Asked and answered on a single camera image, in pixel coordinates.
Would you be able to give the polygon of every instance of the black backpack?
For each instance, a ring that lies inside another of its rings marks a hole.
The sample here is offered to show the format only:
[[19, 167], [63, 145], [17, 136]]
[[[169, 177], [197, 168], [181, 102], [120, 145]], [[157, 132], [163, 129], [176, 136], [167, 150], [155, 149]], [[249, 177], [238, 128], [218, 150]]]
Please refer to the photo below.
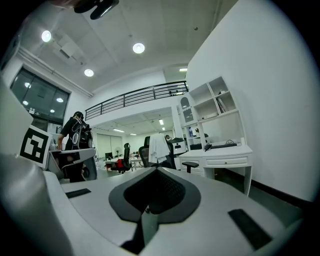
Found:
[[80, 150], [92, 148], [93, 135], [89, 124], [79, 119], [71, 129], [73, 146]]

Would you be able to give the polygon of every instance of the white ceiling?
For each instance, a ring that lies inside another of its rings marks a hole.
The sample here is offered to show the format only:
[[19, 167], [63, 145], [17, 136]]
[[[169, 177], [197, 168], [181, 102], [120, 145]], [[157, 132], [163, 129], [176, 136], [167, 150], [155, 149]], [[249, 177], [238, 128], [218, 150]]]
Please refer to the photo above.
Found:
[[[160, 125], [159, 119], [163, 120], [164, 125]], [[156, 111], [143, 112], [136, 115], [127, 116], [125, 118], [115, 119], [96, 126], [96, 129], [113, 132], [113, 129], [118, 129], [129, 134], [148, 134], [172, 130], [174, 121], [172, 119], [172, 112], [170, 107], [162, 108]]]
[[[236, 1], [120, 0], [98, 20], [90, 19], [91, 11], [76, 14], [45, 3], [28, 17], [21, 46], [89, 92], [150, 68], [164, 69], [174, 80], [181, 74], [168, 66], [188, 65]], [[52, 33], [48, 43], [41, 40], [44, 30]], [[66, 42], [70, 59], [55, 50]], [[145, 45], [142, 54], [132, 50], [137, 42]], [[87, 68], [93, 77], [84, 75]]]

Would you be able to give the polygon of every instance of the black rubber pad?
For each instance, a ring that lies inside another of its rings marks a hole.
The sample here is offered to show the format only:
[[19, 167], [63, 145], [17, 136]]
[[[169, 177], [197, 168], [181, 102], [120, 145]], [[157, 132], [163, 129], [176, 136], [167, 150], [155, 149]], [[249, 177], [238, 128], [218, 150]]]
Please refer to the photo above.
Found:
[[76, 190], [76, 191], [67, 192], [65, 194], [70, 199], [70, 198], [76, 198], [76, 197], [88, 194], [90, 192], [91, 192], [91, 190], [89, 190], [87, 188], [83, 188], [83, 189], [79, 189], [79, 190]]
[[232, 210], [228, 214], [256, 250], [272, 240], [243, 209]]

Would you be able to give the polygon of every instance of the keyboard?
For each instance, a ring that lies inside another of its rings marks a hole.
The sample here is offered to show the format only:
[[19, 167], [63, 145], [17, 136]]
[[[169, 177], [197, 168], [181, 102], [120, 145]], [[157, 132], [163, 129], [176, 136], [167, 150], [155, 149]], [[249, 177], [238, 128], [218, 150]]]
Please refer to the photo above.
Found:
[[228, 147], [234, 147], [236, 146], [237, 143], [230, 143], [230, 144], [223, 144], [223, 145], [217, 145], [217, 146], [212, 146], [212, 149], [221, 149], [221, 148], [228, 148]]

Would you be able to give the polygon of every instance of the person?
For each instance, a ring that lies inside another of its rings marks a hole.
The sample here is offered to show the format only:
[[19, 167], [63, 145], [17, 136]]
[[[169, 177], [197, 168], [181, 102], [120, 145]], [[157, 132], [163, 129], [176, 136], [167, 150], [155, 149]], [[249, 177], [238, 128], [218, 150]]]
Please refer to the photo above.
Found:
[[166, 135], [166, 136], [165, 136], [165, 139], [166, 139], [167, 141], [172, 140], [172, 138], [171, 138], [169, 135]]
[[63, 141], [64, 137], [66, 137], [67, 135], [69, 135], [69, 138], [68, 138], [67, 143], [65, 145], [65, 150], [77, 150], [78, 149], [78, 148], [75, 148], [75, 146], [73, 145], [73, 142], [72, 142], [72, 137], [75, 134], [73, 132], [73, 127], [75, 126], [75, 124], [77, 122], [79, 122], [80, 120], [83, 120], [83, 118], [84, 118], [84, 115], [80, 111], [77, 111], [74, 113], [73, 117], [70, 117], [69, 121], [66, 122], [65, 126], [62, 128], [62, 131], [58, 137], [58, 145], [57, 145], [58, 150], [62, 150], [62, 141]]
[[[62, 141], [67, 135], [69, 135], [69, 138], [68, 138], [67, 143], [65, 145], [65, 150], [66, 151], [78, 150], [78, 147], [75, 146], [72, 142], [72, 138], [75, 134], [73, 128], [76, 123], [82, 122], [83, 118], [84, 118], [84, 115], [80, 111], [77, 111], [74, 113], [73, 117], [70, 117], [69, 121], [66, 122], [66, 124], [64, 125], [64, 127], [61, 130], [61, 133], [58, 136], [58, 140], [57, 140], [57, 149], [58, 150], [62, 150]], [[74, 159], [71, 155], [63, 155], [63, 157], [61, 157], [60, 160], [56, 159], [56, 162], [57, 162], [60, 169], [65, 165], [69, 165], [73, 161], [74, 161]], [[66, 168], [66, 174], [67, 174], [68, 178], [70, 179], [71, 183], [85, 181], [85, 179], [82, 175], [84, 173], [83, 169], [85, 167], [86, 167], [85, 164], [78, 163], [78, 164], [74, 164], [74, 165]]]

